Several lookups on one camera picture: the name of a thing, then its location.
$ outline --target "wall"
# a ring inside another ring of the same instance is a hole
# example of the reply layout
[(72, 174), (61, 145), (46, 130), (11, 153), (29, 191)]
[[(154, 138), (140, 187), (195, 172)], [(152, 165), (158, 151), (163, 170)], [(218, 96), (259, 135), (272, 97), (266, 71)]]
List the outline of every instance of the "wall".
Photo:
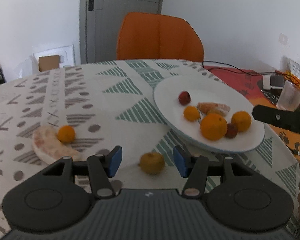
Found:
[(192, 25), (205, 60), (258, 71), (280, 69), (283, 56), (300, 64), (300, 0), (163, 0), (162, 14)]
[(79, 64), (79, 0), (0, 0), (0, 65), (8, 81), (30, 54), (71, 44)]

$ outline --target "chair backrest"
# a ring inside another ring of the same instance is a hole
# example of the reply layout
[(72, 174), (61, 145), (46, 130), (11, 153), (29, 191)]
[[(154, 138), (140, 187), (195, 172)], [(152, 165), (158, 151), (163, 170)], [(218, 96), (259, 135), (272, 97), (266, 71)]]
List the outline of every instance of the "chair backrest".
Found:
[(187, 59), (202, 62), (200, 38), (185, 20), (159, 14), (128, 13), (117, 42), (117, 60)]

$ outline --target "gray door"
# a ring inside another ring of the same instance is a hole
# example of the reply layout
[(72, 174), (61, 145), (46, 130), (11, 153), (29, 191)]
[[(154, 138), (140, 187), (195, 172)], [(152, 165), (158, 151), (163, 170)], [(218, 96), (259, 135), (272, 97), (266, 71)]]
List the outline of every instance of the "gray door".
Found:
[(87, 62), (116, 59), (118, 32), (128, 12), (158, 13), (159, 8), (159, 0), (94, 0), (94, 10), (86, 10)]

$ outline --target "plate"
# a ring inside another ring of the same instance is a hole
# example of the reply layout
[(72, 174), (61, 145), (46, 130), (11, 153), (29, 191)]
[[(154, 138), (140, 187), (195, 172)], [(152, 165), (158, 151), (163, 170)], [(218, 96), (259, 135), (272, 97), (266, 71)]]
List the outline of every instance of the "plate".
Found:
[(154, 89), (154, 102), (167, 124), (181, 137), (195, 146), (215, 153), (243, 153), (258, 147), (265, 137), (264, 123), (252, 118), (252, 124), (246, 132), (238, 133), (233, 139), (221, 138), (210, 141), (202, 136), (198, 122), (189, 122), (183, 117), (178, 95), (188, 91), (191, 102), (215, 102), (226, 104), (231, 111), (225, 119), (229, 123), (237, 111), (247, 111), (252, 117), (253, 105), (240, 93), (221, 82), (207, 77), (174, 76), (161, 81)]

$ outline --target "door frame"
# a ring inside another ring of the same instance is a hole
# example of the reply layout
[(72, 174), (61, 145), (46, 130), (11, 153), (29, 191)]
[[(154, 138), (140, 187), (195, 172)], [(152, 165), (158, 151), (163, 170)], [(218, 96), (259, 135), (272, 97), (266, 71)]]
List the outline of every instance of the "door frame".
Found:
[[(163, 0), (159, 0), (158, 14), (161, 14)], [(88, 0), (80, 0), (79, 7), (79, 43), (80, 43), (80, 58), (81, 64), (87, 64), (87, 12)]]

